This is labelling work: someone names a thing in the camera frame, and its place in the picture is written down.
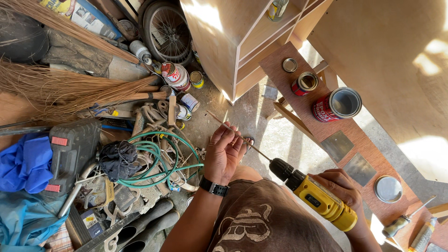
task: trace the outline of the black cloth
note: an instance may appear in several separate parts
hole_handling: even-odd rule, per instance
[[[115,141],[107,144],[99,153],[99,165],[109,180],[117,182],[119,178],[128,179],[142,167],[135,166],[137,147],[128,141]]]

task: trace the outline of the handle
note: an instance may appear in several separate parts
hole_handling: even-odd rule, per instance
[[[410,219],[405,215],[401,215],[398,219],[394,220],[392,224],[383,228],[383,235],[387,238],[394,237],[398,230],[402,229],[405,225],[408,225],[411,222]]]

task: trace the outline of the plywood cabinet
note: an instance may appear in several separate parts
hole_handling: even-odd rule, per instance
[[[266,76],[258,62],[289,40],[299,48],[332,1],[290,0],[278,22],[266,14],[272,0],[181,0],[181,5],[204,71],[233,104]]]

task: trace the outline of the barcode sticker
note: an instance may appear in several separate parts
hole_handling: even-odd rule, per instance
[[[96,223],[98,223],[98,221],[96,220],[96,217],[95,217],[94,214],[91,214],[91,215],[87,216],[82,221],[84,222],[84,225],[86,225],[87,229],[89,229],[91,226],[93,226]]]

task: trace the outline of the person's left hand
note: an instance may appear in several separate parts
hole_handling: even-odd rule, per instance
[[[230,122],[225,122],[232,130],[235,126],[230,126]],[[205,155],[204,177],[222,186],[228,185],[235,173],[238,164],[238,152],[243,140],[225,126],[221,125],[211,137]]]

